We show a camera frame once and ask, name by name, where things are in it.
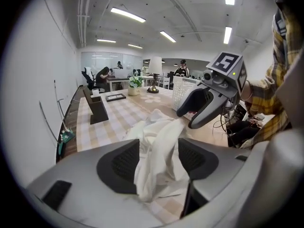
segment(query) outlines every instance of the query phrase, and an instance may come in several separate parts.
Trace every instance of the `person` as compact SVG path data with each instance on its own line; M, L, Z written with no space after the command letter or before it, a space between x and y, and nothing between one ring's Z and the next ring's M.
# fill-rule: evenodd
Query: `person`
M117 66L114 69L123 69L123 65L121 65L121 62L117 62Z
M104 89L106 92L110 91L110 87L106 82L106 78L109 76L110 69L106 66L96 75L96 86Z
M189 69L186 67L186 60L182 59L180 61L180 67L178 69L175 70L174 72L174 76L178 75L183 75L184 77L189 77Z
M249 121L237 121L226 127L227 134L233 134L228 137L228 146L236 147L242 144L245 140L254 137L260 128L263 127L262 121L250 119Z
M242 144L241 148L252 148L256 143L270 140L277 132L291 128L287 114L276 97L277 88L292 67L304 42L303 32L296 15L284 0L275 0L278 10L273 17L273 64L266 77L260 81L246 81L241 95L249 115L263 113L275 116L256 135Z

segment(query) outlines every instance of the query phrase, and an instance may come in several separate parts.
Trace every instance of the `flower pot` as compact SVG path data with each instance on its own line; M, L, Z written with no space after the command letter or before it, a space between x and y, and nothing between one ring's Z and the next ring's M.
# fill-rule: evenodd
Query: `flower pot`
M140 94L139 88L128 87L128 95L136 96L136 95L139 95L139 94Z

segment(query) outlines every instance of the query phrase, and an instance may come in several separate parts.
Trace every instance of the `plaid shirt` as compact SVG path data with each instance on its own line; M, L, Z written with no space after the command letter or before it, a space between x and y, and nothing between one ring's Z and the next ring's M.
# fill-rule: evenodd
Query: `plaid shirt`
M265 115L275 114L275 116L253 138L243 143L241 148L252 148L258 142L270 140L289 124L287 114L276 97L276 90L283 83L285 74L293 66L293 61L302 48L303 35L299 23L289 8L282 5L281 14L286 26L286 30L283 30L284 34L277 27L276 16L274 16L272 25L274 62L267 70L264 79L249 82L252 91L252 104L245 102L247 111L251 115L263 113Z

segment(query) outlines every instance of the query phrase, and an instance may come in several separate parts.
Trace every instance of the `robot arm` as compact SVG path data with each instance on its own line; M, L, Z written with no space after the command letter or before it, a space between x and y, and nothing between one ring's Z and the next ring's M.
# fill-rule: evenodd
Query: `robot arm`
M197 112L189 128L200 128L222 113L227 100L223 94L199 83L184 94L176 114L181 117L189 111Z
M179 117L196 112L189 128L200 128L232 110L239 103L245 85L247 73L241 55L221 52L207 68L201 81L183 95L176 111Z

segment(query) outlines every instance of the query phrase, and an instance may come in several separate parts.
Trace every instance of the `woman with dark hair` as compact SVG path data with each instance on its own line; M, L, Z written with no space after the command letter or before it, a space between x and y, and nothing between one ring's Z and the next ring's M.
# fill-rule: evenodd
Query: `woman with dark hair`
M110 87L106 82L106 78L109 76L110 69L106 66L96 75L96 86L104 89L106 92L110 91Z

